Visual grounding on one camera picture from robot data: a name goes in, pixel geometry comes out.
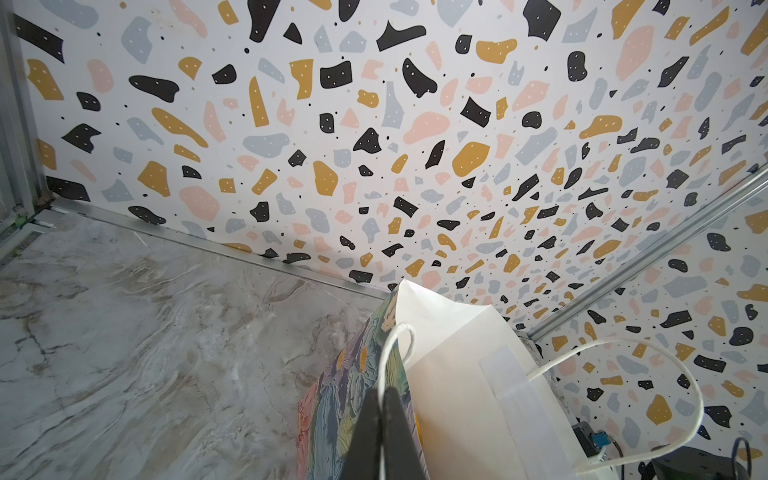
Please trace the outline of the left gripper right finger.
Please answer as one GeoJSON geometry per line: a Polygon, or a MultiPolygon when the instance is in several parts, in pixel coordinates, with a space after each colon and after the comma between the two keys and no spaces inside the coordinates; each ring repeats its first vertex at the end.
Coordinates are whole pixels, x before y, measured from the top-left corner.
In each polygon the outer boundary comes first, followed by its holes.
{"type": "Polygon", "coordinates": [[[425,480],[405,410],[394,387],[384,391],[382,428],[382,478],[425,480]]]}

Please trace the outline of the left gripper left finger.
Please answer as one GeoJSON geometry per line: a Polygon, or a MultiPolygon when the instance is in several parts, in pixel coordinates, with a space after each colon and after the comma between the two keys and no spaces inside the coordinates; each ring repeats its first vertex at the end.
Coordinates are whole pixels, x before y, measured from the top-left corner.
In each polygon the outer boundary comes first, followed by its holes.
{"type": "Polygon", "coordinates": [[[381,417],[377,403],[365,403],[347,452],[341,480],[377,480],[381,464],[381,417]]]}

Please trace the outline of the floral paper bag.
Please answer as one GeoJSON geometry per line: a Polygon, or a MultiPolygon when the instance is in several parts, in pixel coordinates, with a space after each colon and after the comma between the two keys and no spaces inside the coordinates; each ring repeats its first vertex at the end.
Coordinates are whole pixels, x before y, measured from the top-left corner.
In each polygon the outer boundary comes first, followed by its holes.
{"type": "Polygon", "coordinates": [[[297,475],[340,479],[365,403],[394,387],[426,479],[607,479],[522,340],[491,306],[401,282],[298,407],[297,475]]]}

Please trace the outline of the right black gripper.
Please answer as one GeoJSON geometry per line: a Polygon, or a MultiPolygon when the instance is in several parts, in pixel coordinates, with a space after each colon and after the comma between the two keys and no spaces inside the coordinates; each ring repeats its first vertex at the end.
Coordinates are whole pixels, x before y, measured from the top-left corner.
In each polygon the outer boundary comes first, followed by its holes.
{"type": "Polygon", "coordinates": [[[717,456],[693,447],[681,447],[674,452],[654,458],[656,479],[666,480],[727,480],[750,478],[748,469],[730,458],[717,456]]]}

